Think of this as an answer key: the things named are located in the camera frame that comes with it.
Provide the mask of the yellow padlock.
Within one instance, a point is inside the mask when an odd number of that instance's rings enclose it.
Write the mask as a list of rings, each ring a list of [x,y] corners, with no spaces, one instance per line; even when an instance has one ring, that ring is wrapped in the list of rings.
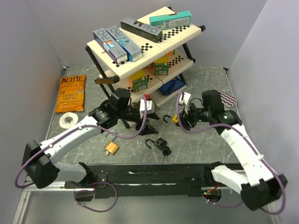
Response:
[[[171,119],[171,121],[173,122],[173,123],[178,123],[178,117],[177,117],[177,114],[175,114],[173,117],[171,117],[170,115],[164,115],[163,116],[163,121],[165,122],[165,123],[169,123],[169,121],[168,120],[170,120]]]

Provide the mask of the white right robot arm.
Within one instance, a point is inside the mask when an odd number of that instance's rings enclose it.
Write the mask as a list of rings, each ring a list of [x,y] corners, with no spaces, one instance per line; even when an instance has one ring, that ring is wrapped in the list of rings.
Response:
[[[184,107],[183,111],[176,111],[179,127],[186,133],[200,133],[214,128],[231,147],[245,172],[241,175],[221,162],[214,162],[206,168],[205,183],[209,186],[220,183],[230,187],[252,211],[262,210],[264,206],[281,199],[279,210],[267,212],[270,215],[281,214],[286,205],[285,187],[288,180],[285,175],[277,174],[266,162],[251,141],[238,114],[225,109],[219,91],[209,90],[201,95],[202,107],[198,108],[192,103],[189,93],[179,92],[176,106]]]

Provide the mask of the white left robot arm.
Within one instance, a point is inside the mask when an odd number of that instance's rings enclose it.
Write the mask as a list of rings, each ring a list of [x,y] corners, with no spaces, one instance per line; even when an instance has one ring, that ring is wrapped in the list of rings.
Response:
[[[83,162],[61,163],[60,159],[86,140],[104,132],[123,140],[133,139],[138,135],[157,134],[158,131],[149,124],[149,119],[159,119],[153,101],[142,96],[139,108],[135,108],[131,103],[130,91],[118,88],[75,126],[41,143],[35,140],[27,143],[21,170],[27,173],[38,189],[55,181],[76,182],[80,187],[86,188],[93,181],[90,168]],[[119,120],[135,122],[137,133],[120,136],[111,132],[109,129],[117,125]]]

